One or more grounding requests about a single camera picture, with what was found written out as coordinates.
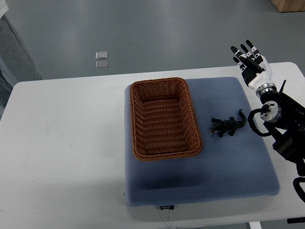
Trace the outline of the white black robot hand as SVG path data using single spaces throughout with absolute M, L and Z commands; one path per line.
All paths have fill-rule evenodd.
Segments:
M 231 46 L 234 54 L 233 60 L 242 71 L 245 84 L 254 90 L 258 97 L 268 91 L 276 91 L 276 85 L 272 81 L 272 70 L 266 58 L 249 41 L 241 44 L 241 49 Z

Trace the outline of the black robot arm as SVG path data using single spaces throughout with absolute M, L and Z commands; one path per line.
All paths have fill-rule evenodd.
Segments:
M 299 177 L 293 180 L 293 187 L 302 201 L 305 190 L 305 108 L 280 91 L 273 83 L 264 83 L 255 88 L 263 106 L 254 109 L 248 116 L 250 128 L 259 136 L 272 136 L 273 149 L 285 160 L 296 165 Z

